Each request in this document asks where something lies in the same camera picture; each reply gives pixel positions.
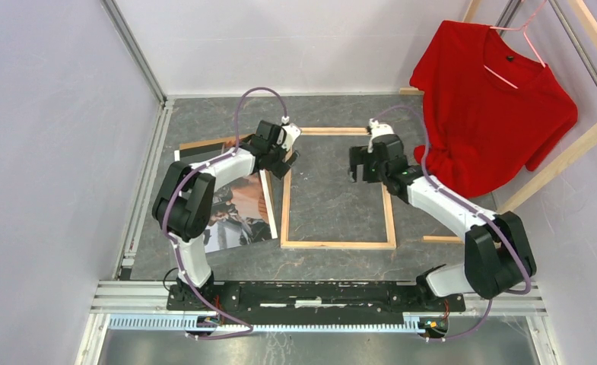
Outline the colour photo print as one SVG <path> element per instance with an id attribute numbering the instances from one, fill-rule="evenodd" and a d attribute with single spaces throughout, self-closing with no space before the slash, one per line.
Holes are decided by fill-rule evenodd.
<path id="1" fill-rule="evenodd" d="M 217 188 L 204 230 L 206 252 L 247 246 L 278 237 L 271 175 L 263 170 Z"/>

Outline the white wooden picture frame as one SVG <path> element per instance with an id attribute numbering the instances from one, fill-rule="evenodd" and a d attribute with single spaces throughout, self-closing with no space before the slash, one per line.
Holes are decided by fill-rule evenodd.
<path id="1" fill-rule="evenodd" d="M 301 136 L 367 136 L 364 127 L 303 127 Z M 291 172 L 283 182 L 280 246 L 283 249 L 391 249 L 397 247 L 392 199 L 382 186 L 383 215 L 386 227 L 385 242 L 338 242 L 338 241 L 292 241 L 289 240 L 291 206 Z"/>

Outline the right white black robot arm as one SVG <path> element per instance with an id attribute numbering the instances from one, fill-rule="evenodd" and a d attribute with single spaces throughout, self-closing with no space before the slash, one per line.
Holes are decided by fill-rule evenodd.
<path id="1" fill-rule="evenodd" d="M 461 264 L 442 265 L 418 277 L 415 301 L 434 310 L 451 294 L 527 294 L 537 267 L 523 223 L 511 211 L 496 214 L 444 186 L 425 167 L 411 165 L 396 135 L 349 150 L 349 174 L 382 183 L 389 194 L 418 208 L 451 230 L 464 244 Z"/>

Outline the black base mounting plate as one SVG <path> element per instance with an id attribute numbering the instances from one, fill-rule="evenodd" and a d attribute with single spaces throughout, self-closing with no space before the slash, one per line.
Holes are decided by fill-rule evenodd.
<path id="1" fill-rule="evenodd" d="M 404 313 L 462 313 L 461 294 L 434 297 L 422 286 L 400 281 L 214 281 L 194 295 L 177 281 L 167 309 L 208 310 L 215 306 L 251 325 L 399 324 Z"/>

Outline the brown cardboard backing board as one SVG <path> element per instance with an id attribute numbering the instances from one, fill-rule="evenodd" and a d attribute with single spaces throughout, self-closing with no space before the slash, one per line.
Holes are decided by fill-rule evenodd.
<path id="1" fill-rule="evenodd" d="M 179 146 L 178 152 L 174 153 L 175 158 L 178 160 L 182 157 L 188 157 L 197 154 L 205 154 L 208 152 L 215 152 L 222 149 L 222 147 L 224 147 L 225 144 L 229 144 L 232 141 L 235 141 L 235 137 L 233 136 L 205 141 L 183 143 Z M 267 170 L 261 170 L 259 172 L 259 178 L 265 196 L 265 211 L 268 213 L 268 218 L 270 220 L 274 220 L 274 201 L 272 197 L 271 174 Z"/>

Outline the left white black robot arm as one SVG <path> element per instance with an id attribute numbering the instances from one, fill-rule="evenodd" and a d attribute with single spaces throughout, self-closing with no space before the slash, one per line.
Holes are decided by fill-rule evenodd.
<path id="1" fill-rule="evenodd" d="M 214 302 L 214 288 L 206 284 L 212 276 L 203 246 L 216 190 L 262 170 L 283 179 L 298 157 L 294 142 L 301 129 L 261 121 L 256 132 L 236 140 L 233 147 L 209 160 L 185 164 L 173 162 L 164 177 L 152 208 L 152 216 L 170 240 L 176 256 L 178 277 L 185 298 L 195 309 Z"/>

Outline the aluminium rail frame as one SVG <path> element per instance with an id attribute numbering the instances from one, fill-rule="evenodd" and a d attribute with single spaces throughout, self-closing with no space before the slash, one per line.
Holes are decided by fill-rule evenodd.
<path id="1" fill-rule="evenodd" d="M 493 303 L 474 294 L 449 316 L 449 339 L 424 338 L 439 313 L 393 312 L 383 303 L 351 308 L 300 300 L 247 308 L 241 325 L 215 312 L 171 309 L 154 281 L 97 286 L 78 364 L 560 364 L 538 288 Z"/>

